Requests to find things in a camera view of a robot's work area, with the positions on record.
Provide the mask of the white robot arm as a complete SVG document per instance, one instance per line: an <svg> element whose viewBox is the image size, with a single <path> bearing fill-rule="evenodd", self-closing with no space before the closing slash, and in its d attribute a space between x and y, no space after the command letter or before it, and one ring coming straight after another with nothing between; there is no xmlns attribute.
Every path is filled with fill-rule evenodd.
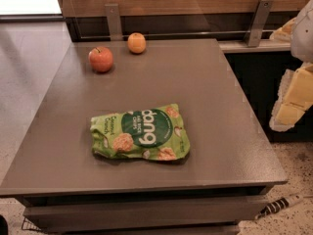
<svg viewBox="0 0 313 235"><path fill-rule="evenodd" d="M313 0L275 30L270 39L288 41L291 55L302 62L298 69L286 69L282 76L269 121L272 130L285 132L313 106Z"/></svg>

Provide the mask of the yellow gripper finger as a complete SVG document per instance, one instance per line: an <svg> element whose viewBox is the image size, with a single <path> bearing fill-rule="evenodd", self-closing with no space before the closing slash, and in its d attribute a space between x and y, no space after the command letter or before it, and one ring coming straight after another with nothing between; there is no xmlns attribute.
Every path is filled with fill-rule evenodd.
<svg viewBox="0 0 313 235"><path fill-rule="evenodd" d="M312 106L313 64L303 63L297 70L286 70L282 76L269 126L274 131L285 132Z"/></svg>
<svg viewBox="0 0 313 235"><path fill-rule="evenodd" d="M286 22L282 27L274 30L269 39L274 41L290 42L295 18Z"/></svg>

